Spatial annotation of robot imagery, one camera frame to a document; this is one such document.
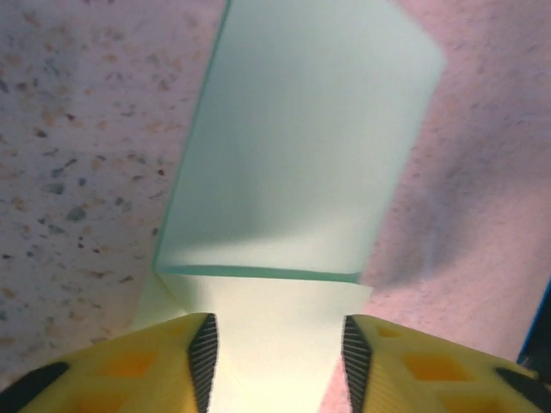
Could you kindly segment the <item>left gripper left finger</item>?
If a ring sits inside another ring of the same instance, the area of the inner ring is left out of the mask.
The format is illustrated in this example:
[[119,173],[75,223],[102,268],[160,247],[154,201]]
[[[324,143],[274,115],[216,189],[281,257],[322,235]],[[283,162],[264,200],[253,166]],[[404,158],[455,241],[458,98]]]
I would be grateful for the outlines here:
[[217,357],[216,316],[189,314],[29,371],[1,392],[1,410],[206,412]]

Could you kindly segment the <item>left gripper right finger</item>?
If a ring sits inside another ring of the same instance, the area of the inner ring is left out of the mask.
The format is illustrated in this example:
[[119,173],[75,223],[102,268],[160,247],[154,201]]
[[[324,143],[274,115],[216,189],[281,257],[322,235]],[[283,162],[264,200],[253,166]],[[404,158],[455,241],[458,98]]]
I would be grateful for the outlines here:
[[354,412],[550,410],[542,373],[377,317],[345,317],[342,360]]

